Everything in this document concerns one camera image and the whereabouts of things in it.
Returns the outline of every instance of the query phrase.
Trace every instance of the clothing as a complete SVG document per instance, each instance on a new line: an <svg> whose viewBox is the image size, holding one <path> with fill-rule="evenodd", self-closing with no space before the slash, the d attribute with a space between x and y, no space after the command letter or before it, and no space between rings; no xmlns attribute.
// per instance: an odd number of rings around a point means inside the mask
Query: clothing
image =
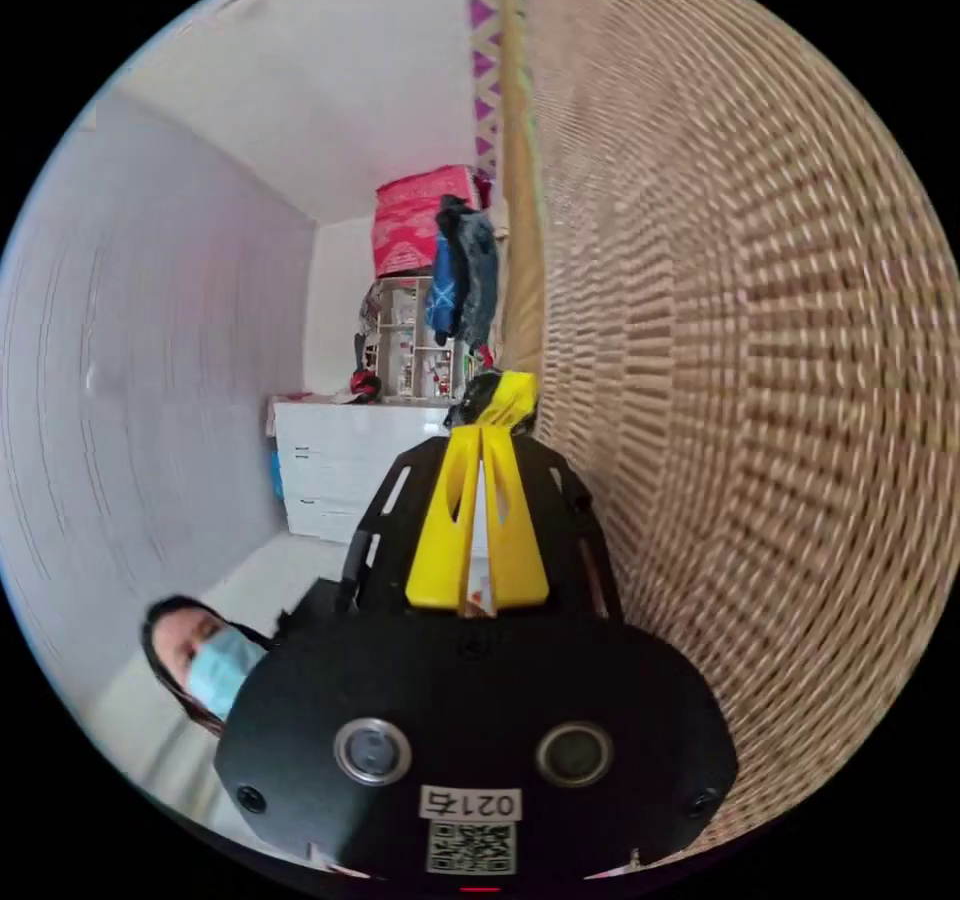
<svg viewBox="0 0 960 900"><path fill-rule="evenodd" d="M236 627L224 627L197 650L187 690L214 716L226 720L244 681L266 653Z"/></svg>
<svg viewBox="0 0 960 900"><path fill-rule="evenodd" d="M450 251L451 279L453 282L453 290L450 296L453 308L450 330L442 330L443 333L456 334L460 328L463 303L470 290L470 268L458 232L461 219L475 212L460 197L444 194L440 198L440 212L436 216L436 221Z"/></svg>
<svg viewBox="0 0 960 900"><path fill-rule="evenodd" d="M463 303L457 339L473 350L487 342L497 312L497 242L493 225L482 213L462 216L458 234L467 257L470 289Z"/></svg>
<svg viewBox="0 0 960 900"><path fill-rule="evenodd" d="M371 370L354 370L350 385L333 395L334 403L374 403L380 399L382 384L380 378Z"/></svg>
<svg viewBox="0 0 960 900"><path fill-rule="evenodd" d="M357 335L369 337L379 329L380 311L383 309L383 284L376 280L364 294L360 302L360 314L357 317Z"/></svg>
<svg viewBox="0 0 960 900"><path fill-rule="evenodd" d="M437 251L433 260L433 279L430 281L430 290L424 307L424 318L427 326L435 332L438 346L442 347L446 343L447 336L456 332L457 299L457 280L450 244L438 231Z"/></svg>

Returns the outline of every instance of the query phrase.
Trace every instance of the yellow plastic part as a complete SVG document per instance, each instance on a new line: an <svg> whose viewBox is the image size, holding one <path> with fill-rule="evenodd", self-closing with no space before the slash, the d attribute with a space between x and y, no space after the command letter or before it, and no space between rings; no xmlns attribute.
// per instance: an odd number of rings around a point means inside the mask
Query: yellow plastic part
<svg viewBox="0 0 960 900"><path fill-rule="evenodd" d="M463 606L479 475L480 430L454 428L407 578L411 606L433 610Z"/></svg>
<svg viewBox="0 0 960 900"><path fill-rule="evenodd" d="M537 378L532 373L505 370L493 398L477 417L477 426L511 429L533 413L536 405Z"/></svg>
<svg viewBox="0 0 960 900"><path fill-rule="evenodd" d="M507 427L483 427L481 432L494 607L536 606L547 599L549 587L513 438Z"/></svg>

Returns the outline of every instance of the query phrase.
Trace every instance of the blue face mask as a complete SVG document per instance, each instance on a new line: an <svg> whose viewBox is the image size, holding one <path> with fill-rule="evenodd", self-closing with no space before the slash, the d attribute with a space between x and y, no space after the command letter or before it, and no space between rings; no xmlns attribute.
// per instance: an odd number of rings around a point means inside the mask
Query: blue face mask
<svg viewBox="0 0 960 900"><path fill-rule="evenodd" d="M243 681L266 652L236 627L225 627L197 650L187 690L212 714L226 720Z"/></svg>

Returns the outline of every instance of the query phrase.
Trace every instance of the white dresser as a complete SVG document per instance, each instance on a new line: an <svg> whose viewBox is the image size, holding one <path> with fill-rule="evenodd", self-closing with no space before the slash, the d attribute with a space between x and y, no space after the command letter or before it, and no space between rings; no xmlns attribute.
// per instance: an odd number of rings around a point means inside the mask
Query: white dresser
<svg viewBox="0 0 960 900"><path fill-rule="evenodd" d="M442 407L278 403L274 410L290 532L338 543L350 542L397 454L447 433ZM486 557L482 510L473 553Z"/></svg>

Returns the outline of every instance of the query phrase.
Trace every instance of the beige fabric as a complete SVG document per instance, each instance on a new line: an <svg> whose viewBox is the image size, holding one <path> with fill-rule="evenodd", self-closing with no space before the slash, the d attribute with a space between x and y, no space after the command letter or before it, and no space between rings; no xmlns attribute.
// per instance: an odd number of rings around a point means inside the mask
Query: beige fabric
<svg viewBox="0 0 960 900"><path fill-rule="evenodd" d="M518 0L503 2L500 89L503 98L502 195L510 225L508 284L502 312L504 369L540 372L543 350L543 245L537 217L533 151L526 129L527 95L521 82L522 58Z"/></svg>
<svg viewBox="0 0 960 900"><path fill-rule="evenodd" d="M495 162L503 164L503 119L502 116L497 124L497 139L494 148ZM494 363L501 364L503 361L503 317L506 312L507 296L510 289L510 207L507 198L503 192L503 182L498 180L493 185L490 199L490 210L488 211L490 223L493 226L493 236L497 241L497 256L499 263L497 266L497 309L493 315L493 322L490 324L490 339L487 345L490 353L493 355ZM542 269L543 259L540 258L538 265Z"/></svg>
<svg viewBox="0 0 960 900"><path fill-rule="evenodd" d="M835 773L930 637L960 562L960 285L896 143L764 8L525 4L539 432L594 492L630 620L733 732L740 776L696 852ZM535 279L506 115L511 277ZM508 332L536 329L533 294L509 299Z"/></svg>

